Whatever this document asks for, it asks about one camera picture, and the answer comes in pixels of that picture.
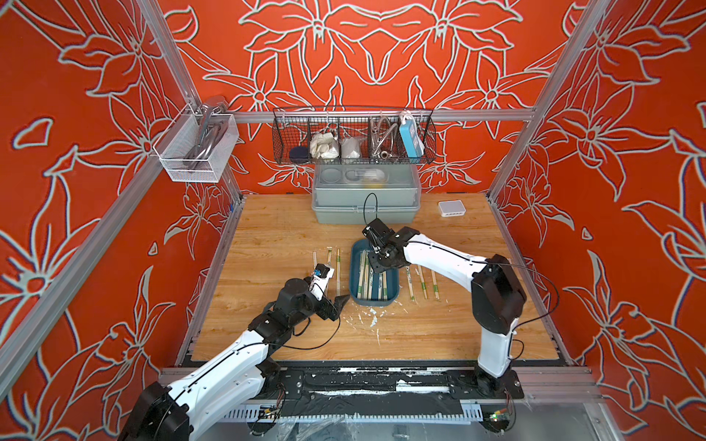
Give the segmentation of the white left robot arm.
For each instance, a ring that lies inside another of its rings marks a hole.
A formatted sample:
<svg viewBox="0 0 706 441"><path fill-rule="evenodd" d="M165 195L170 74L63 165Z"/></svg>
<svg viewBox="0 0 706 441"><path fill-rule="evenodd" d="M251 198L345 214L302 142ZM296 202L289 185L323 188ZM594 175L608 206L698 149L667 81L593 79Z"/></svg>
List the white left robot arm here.
<svg viewBox="0 0 706 441"><path fill-rule="evenodd" d="M138 397L119 440L196 440L225 415L261 393L277 376L271 359L316 315L338 321L349 295L329 299L329 278L289 279L229 347L185 377L154 382Z"/></svg>

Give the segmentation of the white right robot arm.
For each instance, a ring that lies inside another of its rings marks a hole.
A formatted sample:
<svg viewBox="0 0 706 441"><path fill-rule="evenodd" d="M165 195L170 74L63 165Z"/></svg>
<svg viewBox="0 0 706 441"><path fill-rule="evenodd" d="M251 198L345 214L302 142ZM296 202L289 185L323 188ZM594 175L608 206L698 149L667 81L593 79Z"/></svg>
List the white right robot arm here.
<svg viewBox="0 0 706 441"><path fill-rule="evenodd" d="M371 246L375 272L422 266L468 290L474 319L482 328L477 367L495 379L506 374L513 337L527 301L507 258L463 253L410 227L396 232L379 219L369 222L362 234Z"/></svg>

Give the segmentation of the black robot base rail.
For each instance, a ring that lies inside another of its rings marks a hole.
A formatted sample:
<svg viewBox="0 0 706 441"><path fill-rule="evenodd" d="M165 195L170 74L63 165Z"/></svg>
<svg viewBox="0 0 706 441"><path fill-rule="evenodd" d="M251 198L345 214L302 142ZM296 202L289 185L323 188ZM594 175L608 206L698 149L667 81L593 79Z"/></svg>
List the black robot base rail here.
<svg viewBox="0 0 706 441"><path fill-rule="evenodd" d="M465 404L506 407L525 398L518 374L500 379L462 361L283 361L250 402L285 417L465 417Z"/></svg>

